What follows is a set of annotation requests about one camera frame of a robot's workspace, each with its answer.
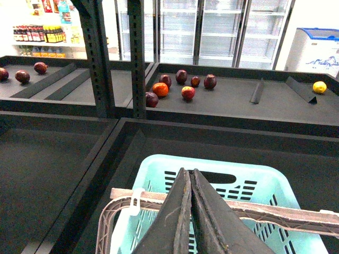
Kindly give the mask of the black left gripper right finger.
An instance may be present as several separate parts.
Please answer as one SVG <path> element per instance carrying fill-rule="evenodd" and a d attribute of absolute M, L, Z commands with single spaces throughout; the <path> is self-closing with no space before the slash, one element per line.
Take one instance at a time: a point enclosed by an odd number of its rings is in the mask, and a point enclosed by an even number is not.
<path fill-rule="evenodd" d="M 274 253 L 260 240 L 194 169 L 191 179 L 191 216 L 198 253 Z"/>

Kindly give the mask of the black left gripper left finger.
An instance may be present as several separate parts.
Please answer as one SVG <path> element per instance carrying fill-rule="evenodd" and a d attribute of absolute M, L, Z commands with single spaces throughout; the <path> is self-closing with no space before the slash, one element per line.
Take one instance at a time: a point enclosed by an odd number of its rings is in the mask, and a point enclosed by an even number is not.
<path fill-rule="evenodd" d="M 133 253 L 189 253 L 191 181 L 181 168 L 155 221 Z"/>

